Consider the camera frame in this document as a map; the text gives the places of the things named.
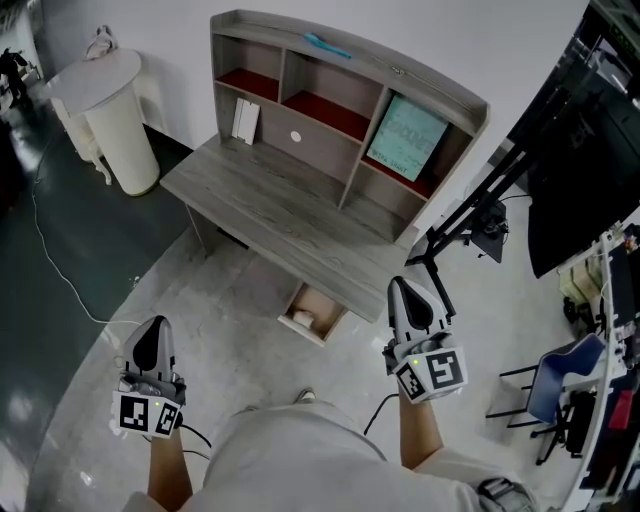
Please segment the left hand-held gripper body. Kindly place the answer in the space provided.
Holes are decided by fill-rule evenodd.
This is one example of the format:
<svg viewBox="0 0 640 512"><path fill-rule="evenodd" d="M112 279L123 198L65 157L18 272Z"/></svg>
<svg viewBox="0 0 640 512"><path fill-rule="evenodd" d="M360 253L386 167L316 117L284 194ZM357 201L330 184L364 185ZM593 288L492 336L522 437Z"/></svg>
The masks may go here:
<svg viewBox="0 0 640 512"><path fill-rule="evenodd" d="M168 381L122 372L112 394L116 431L169 439L183 422L187 386L173 373Z"/></svg>

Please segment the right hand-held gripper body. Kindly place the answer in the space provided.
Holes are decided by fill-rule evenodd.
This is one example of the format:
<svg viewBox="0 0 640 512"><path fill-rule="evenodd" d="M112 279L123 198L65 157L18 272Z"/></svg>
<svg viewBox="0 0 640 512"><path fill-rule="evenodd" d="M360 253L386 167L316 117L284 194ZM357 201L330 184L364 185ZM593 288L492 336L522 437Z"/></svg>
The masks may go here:
<svg viewBox="0 0 640 512"><path fill-rule="evenodd" d="M383 357L387 374L396 378L410 403L456 393L469 382L463 347L449 331L404 343L391 340Z"/></svg>

